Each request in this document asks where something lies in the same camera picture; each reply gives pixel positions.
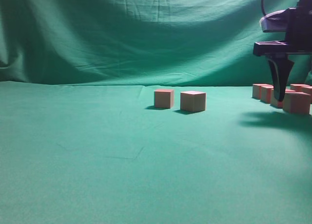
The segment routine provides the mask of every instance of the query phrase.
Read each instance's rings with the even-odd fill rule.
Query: green tablecloth
[[[311,223],[310,116],[251,87],[157,110],[156,88],[0,82],[0,223]]]

